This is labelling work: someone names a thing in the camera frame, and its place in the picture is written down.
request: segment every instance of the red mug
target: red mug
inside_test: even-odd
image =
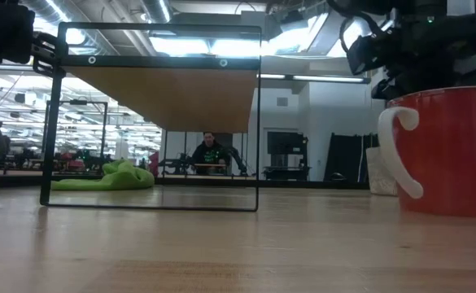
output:
[[[390,101],[378,137],[403,210],[476,216],[476,87]]]

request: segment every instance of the man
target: man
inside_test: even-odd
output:
[[[195,164],[227,164],[227,161],[229,161],[224,147],[214,139],[212,132],[203,133],[203,142],[196,147],[192,159]],[[214,168],[196,168],[197,174],[207,174],[215,171]]]

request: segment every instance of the black frame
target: black frame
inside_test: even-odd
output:
[[[48,207],[70,208],[127,208],[127,209],[151,209],[151,210],[192,210],[192,211],[222,211],[222,212],[257,212],[260,205],[260,105],[261,105],[261,55],[250,59],[222,59],[198,58],[198,57],[159,57],[159,56],[102,56],[102,55],[68,55],[66,44],[66,32],[70,28],[78,29],[111,29],[111,30],[152,30],[173,28],[203,28],[204,31],[254,33],[259,36],[261,45],[262,32],[260,27],[239,25],[206,25],[206,24],[128,24],[128,23],[60,23],[57,43],[55,46],[55,63],[53,64],[53,85],[51,88],[51,100],[47,111],[47,125],[45,123],[45,156],[44,169],[42,172],[40,204]],[[63,66],[95,66],[95,67],[129,67],[129,68],[202,68],[202,69],[225,69],[225,70],[257,70],[257,126],[256,126],[256,159],[255,159],[255,206],[253,208],[200,208],[200,207],[135,207],[117,205],[93,205],[93,204],[62,204],[50,203],[51,179],[53,177],[53,159],[55,157],[55,139],[57,122],[59,118],[60,94],[62,79],[65,78]],[[164,158],[167,154],[167,136],[165,129]],[[172,184],[163,182],[163,185],[192,186],[186,180],[170,181]]]

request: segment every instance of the white mug handle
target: white mug handle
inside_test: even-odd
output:
[[[413,130],[418,126],[418,111],[408,107],[390,107],[384,110],[378,117],[378,141],[381,154],[386,167],[391,175],[399,183],[404,191],[414,199],[420,199],[424,195],[422,185],[409,175],[408,170],[402,164],[399,152],[393,137],[393,120],[397,116],[406,130]]]

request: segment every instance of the white bag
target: white bag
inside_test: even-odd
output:
[[[369,190],[375,195],[397,195],[397,183],[384,165],[380,147],[366,149]]]

